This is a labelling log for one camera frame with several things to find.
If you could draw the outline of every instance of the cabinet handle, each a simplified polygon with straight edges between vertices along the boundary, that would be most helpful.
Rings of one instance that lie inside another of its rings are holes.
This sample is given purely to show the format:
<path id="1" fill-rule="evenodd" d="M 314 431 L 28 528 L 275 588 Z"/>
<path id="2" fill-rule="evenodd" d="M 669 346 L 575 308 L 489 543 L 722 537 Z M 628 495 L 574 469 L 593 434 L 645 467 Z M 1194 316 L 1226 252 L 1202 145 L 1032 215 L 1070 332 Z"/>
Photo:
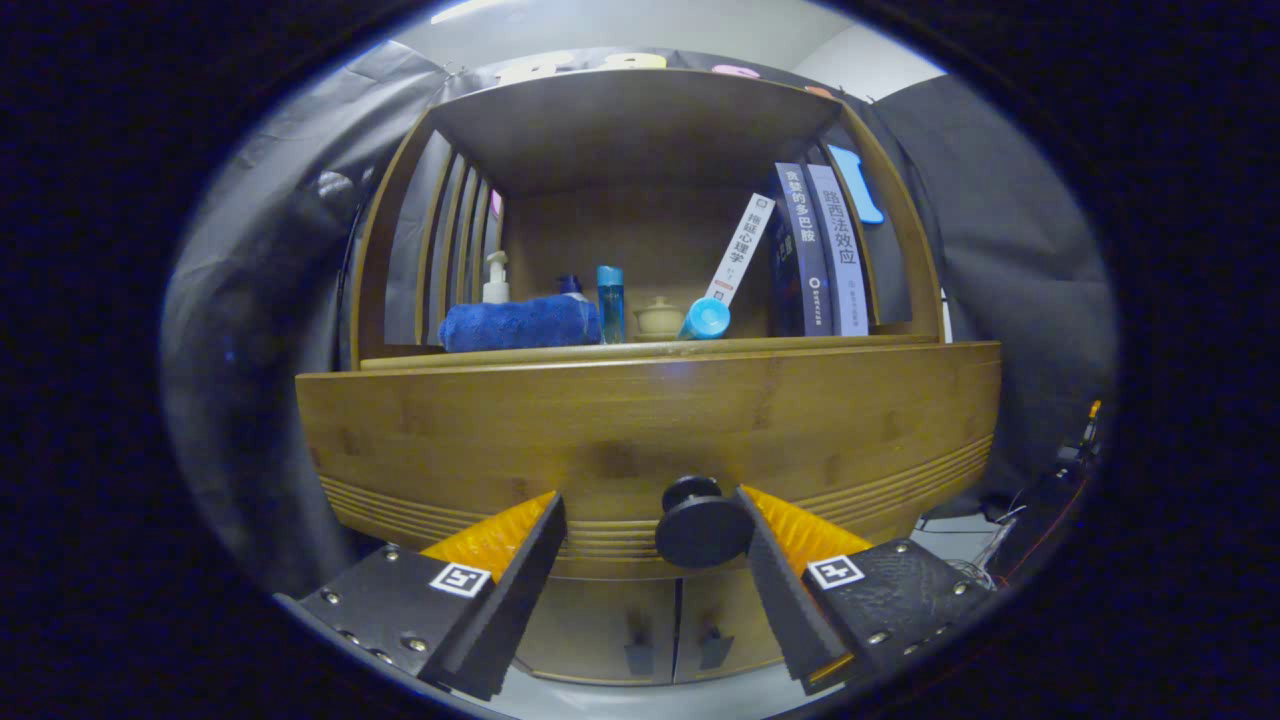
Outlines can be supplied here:
<path id="1" fill-rule="evenodd" d="M 649 639 L 649 619 L 636 611 L 627 612 L 627 635 L 631 644 L 623 646 L 627 670 L 634 678 L 652 678 L 654 674 L 653 642 Z"/>
<path id="2" fill-rule="evenodd" d="M 713 625 L 703 637 L 703 642 L 699 643 L 703 659 L 698 664 L 698 669 L 716 670 L 721 665 L 724 665 L 724 659 L 728 657 L 731 647 L 733 647 L 733 635 L 722 635 L 719 628 Z"/>

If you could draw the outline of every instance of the folded towel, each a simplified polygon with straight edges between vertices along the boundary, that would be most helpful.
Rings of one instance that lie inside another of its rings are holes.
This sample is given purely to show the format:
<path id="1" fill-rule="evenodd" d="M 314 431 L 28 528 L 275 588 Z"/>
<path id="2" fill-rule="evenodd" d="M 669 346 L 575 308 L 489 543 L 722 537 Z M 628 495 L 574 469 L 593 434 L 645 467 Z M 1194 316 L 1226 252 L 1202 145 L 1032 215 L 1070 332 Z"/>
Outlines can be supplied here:
<path id="1" fill-rule="evenodd" d="M 440 342 L 447 352 L 595 345 L 600 342 L 600 316 L 594 304 L 567 295 L 454 305 L 440 325 Z"/>

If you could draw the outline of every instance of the black knob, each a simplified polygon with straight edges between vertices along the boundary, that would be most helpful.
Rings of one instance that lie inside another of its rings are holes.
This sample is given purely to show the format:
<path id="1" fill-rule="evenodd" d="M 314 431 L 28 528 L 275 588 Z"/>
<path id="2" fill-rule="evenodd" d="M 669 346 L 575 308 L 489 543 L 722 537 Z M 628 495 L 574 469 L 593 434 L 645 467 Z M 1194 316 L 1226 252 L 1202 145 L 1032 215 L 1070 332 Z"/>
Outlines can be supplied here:
<path id="1" fill-rule="evenodd" d="M 654 544 L 672 565 L 721 565 L 751 541 L 751 518 L 736 500 L 721 496 L 713 478 L 680 478 L 662 493 L 662 509 L 666 514 L 658 521 Z"/>

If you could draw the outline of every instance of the blue cap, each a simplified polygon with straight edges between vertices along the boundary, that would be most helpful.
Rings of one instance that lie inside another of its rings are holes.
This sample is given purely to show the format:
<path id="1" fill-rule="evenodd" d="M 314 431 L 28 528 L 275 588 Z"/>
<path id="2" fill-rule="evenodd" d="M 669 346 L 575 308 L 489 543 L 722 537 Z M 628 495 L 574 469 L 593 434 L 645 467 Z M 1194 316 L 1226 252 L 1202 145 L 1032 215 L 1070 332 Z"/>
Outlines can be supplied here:
<path id="1" fill-rule="evenodd" d="M 582 283 L 577 282 L 577 275 L 561 275 L 556 278 L 559 283 L 559 292 L 563 295 L 566 292 L 582 292 Z"/>
<path id="2" fill-rule="evenodd" d="M 622 284 L 622 268 L 613 265 L 600 265 L 595 269 L 595 286 Z"/>
<path id="3" fill-rule="evenodd" d="M 714 297 L 703 297 L 694 302 L 685 315 L 685 325 L 680 328 L 681 340 L 716 340 L 728 329 L 728 305 Z"/>

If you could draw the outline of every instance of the cabinet door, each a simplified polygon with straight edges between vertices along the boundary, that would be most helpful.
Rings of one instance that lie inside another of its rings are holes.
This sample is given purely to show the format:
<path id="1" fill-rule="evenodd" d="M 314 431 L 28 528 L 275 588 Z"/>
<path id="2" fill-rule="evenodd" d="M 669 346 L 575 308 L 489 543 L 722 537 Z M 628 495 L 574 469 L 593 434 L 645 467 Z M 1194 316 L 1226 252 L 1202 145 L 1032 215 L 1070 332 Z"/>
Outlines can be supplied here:
<path id="1" fill-rule="evenodd" d="M 675 633 L 675 580 L 550 578 L 516 659 L 552 680 L 669 684 Z"/>
<path id="2" fill-rule="evenodd" d="M 686 578 L 681 593 L 675 682 L 719 678 L 782 661 L 750 570 Z"/>

